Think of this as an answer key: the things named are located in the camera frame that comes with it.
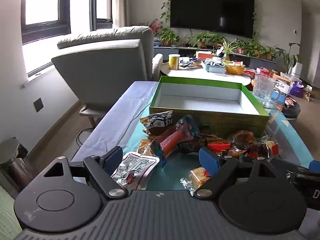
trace glass pitcher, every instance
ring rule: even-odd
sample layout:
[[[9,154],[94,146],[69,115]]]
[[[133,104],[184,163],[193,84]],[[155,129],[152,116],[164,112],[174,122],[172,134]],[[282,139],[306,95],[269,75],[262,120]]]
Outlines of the glass pitcher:
[[[262,73],[255,72],[253,95],[264,107],[273,106],[273,102],[277,101],[281,96],[281,91],[275,87],[276,80]],[[274,91],[278,92],[276,99],[272,99]]]

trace table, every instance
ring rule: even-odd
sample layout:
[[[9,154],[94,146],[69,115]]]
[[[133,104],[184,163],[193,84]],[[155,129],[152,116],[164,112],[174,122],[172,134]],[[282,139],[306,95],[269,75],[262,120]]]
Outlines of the table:
[[[148,106],[156,87],[157,82],[133,83],[80,147],[73,161],[82,161],[90,155],[102,156],[117,145],[123,148],[124,154],[136,151],[141,138],[146,138],[142,131],[144,126],[139,122],[139,118],[149,114]],[[267,111],[271,118],[266,131],[268,134],[273,134],[279,142],[282,150],[280,157],[308,167],[313,157],[297,132],[281,112],[270,109]],[[147,189],[183,189],[180,178],[188,178],[189,171],[200,166],[197,154],[172,155],[164,169],[157,165],[153,170]],[[317,229],[316,222],[319,219],[318,211],[308,209],[300,232],[310,238]]]
[[[215,74],[215,73],[207,72],[203,68],[185,69],[185,68],[179,67],[179,70],[171,70],[169,69],[168,62],[163,63],[161,65],[160,71],[169,77],[187,77],[187,78],[219,80],[219,81],[227,81],[227,82],[234,82],[234,83],[242,83],[244,86],[247,86],[251,83],[251,78],[248,76],[233,75],[233,74]]]

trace green box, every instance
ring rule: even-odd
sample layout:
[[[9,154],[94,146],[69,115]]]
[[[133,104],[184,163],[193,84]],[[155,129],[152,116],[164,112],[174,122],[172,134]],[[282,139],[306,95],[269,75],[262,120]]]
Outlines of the green box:
[[[173,122],[191,114],[200,126],[219,137],[239,130],[262,136],[269,115],[240,83],[162,76],[150,105],[150,114],[173,110]]]

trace wall switch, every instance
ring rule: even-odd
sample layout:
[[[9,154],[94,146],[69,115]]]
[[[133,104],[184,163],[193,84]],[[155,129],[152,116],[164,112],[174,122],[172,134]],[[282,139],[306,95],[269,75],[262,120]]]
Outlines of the wall switch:
[[[39,112],[43,108],[43,104],[42,104],[41,98],[39,98],[36,101],[34,101],[33,105],[35,106],[36,111]]]

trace window frame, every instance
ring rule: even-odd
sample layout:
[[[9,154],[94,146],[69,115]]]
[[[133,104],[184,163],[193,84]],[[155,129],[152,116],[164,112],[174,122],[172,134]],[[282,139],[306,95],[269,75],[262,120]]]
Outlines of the window frame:
[[[111,19],[99,19],[97,18],[97,0],[90,0],[90,31],[96,31],[98,29],[112,28],[112,0],[111,0]]]
[[[22,44],[71,33],[70,0],[58,0],[58,20],[26,25],[26,0],[21,0]]]

